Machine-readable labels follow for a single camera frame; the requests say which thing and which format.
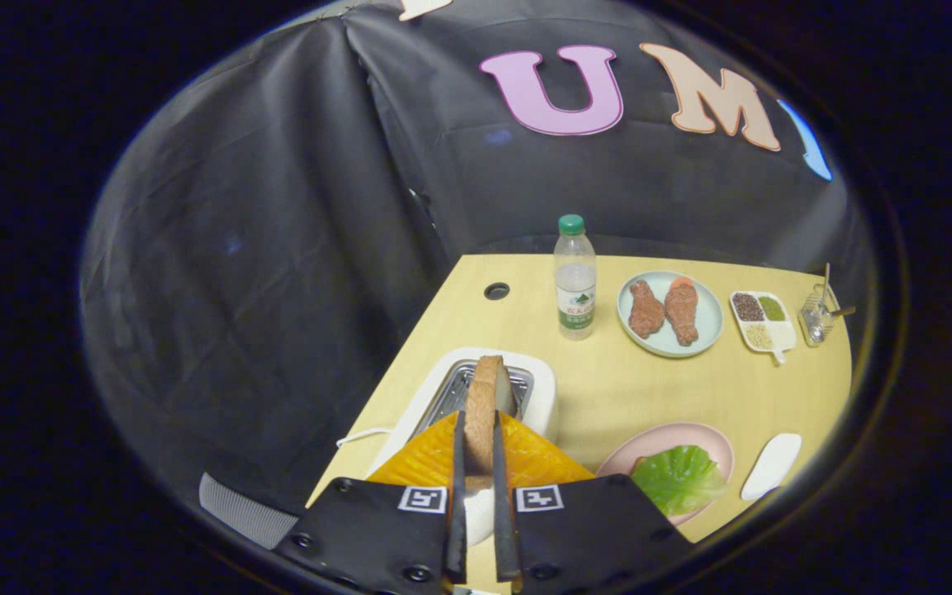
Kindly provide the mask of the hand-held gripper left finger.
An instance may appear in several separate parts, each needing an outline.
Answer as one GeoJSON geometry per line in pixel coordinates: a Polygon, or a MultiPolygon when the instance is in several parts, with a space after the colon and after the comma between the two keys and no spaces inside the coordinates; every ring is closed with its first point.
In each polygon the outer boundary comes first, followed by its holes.
{"type": "Polygon", "coordinates": [[[333,592],[449,592],[464,583],[465,414],[452,419],[445,486],[334,478],[274,553],[333,592]]]}

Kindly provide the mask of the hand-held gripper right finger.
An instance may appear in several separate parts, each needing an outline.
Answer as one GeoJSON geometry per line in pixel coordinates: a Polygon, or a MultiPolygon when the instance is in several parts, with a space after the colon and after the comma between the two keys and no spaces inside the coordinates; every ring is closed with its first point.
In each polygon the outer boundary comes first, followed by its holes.
{"type": "Polygon", "coordinates": [[[505,419],[494,428],[497,579],[515,592],[629,592],[679,569],[694,546],[624,474],[507,486],[505,419]]]}

